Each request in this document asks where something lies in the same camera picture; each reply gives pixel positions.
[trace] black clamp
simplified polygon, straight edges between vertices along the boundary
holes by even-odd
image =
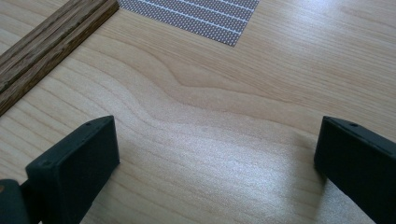
[[[89,121],[26,167],[0,180],[1,224],[77,224],[120,164],[113,116]]]

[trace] white stripe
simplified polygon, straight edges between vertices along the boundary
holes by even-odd
[[[224,1],[224,0],[217,0],[217,1],[220,1],[220,2],[222,2],[222,3],[228,4],[228,5],[231,5],[231,6],[234,6],[234,7],[240,7],[240,8],[243,8],[243,9],[247,10],[247,11],[251,11],[251,12],[254,11],[254,10],[251,9],[251,8],[242,7],[242,6],[239,6],[239,5],[237,5],[237,4],[234,4],[234,3],[231,3],[231,2],[227,2],[227,1]]]
[[[229,29],[229,28],[224,27],[224,26],[217,25],[217,24],[212,23],[212,22],[210,22],[210,21],[204,21],[204,20],[201,20],[201,19],[199,19],[199,18],[195,18],[195,17],[193,17],[193,16],[190,16],[190,15],[187,15],[187,14],[184,14],[184,13],[181,13],[181,12],[178,12],[178,11],[174,11],[174,10],[171,9],[171,8],[159,6],[159,5],[156,5],[156,4],[147,2],[147,1],[145,1],[145,0],[137,0],[137,1],[139,1],[139,2],[144,2],[144,3],[149,4],[149,5],[152,5],[152,6],[154,6],[154,7],[162,8],[162,9],[165,9],[165,10],[170,11],[170,12],[174,12],[174,13],[176,13],[176,14],[179,14],[179,15],[182,15],[182,16],[185,16],[185,17],[188,17],[188,18],[193,19],[193,20],[196,20],[196,21],[200,21],[200,22],[203,22],[203,23],[212,25],[212,26],[216,26],[216,27],[218,27],[218,28],[220,28],[220,29],[223,29],[223,30],[232,32],[232,33],[234,33],[234,34],[238,34],[238,35],[241,35],[241,34],[242,34],[242,33],[240,33],[240,32],[237,32],[237,31],[235,31],[235,30]]]
[[[196,4],[191,3],[191,2],[186,2],[186,1],[184,1],[184,0],[177,0],[177,1],[179,1],[179,2],[184,2],[184,3],[186,3],[186,4],[189,4],[189,5],[192,5],[192,6],[195,6],[195,7],[200,7],[200,8],[202,8],[202,9],[205,9],[205,10],[208,10],[208,11],[211,11],[211,12],[214,12],[214,13],[218,13],[218,14],[220,14],[220,15],[223,15],[223,16],[226,16],[226,17],[229,17],[229,18],[232,18],[232,19],[234,19],[234,20],[247,22],[247,21],[245,21],[245,20],[243,20],[243,19],[237,18],[237,17],[235,17],[235,16],[233,16],[233,15],[229,15],[229,14],[226,14],[226,13],[222,13],[222,12],[216,11],[216,10],[214,10],[214,9],[212,9],[212,8],[202,7],[202,6],[200,6],[200,5],[196,5]]]

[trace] gray mesh mat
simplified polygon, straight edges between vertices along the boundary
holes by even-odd
[[[234,46],[260,0],[119,0],[157,21]]]

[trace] wood grain pattern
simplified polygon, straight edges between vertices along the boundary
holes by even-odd
[[[71,0],[0,58],[0,115],[119,8],[116,0]]]
[[[65,3],[1,0],[0,50]],[[83,223],[373,223],[313,155],[323,115],[396,140],[395,10],[261,0],[235,48],[120,10],[0,118],[0,178],[112,114],[121,165]]]

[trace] light wood grain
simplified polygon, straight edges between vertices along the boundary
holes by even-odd
[[[64,3],[1,0],[0,50]],[[396,140],[395,10],[261,0],[235,48],[120,10],[0,118],[0,178],[112,114],[121,165],[83,223],[373,223],[313,155],[323,115]]]

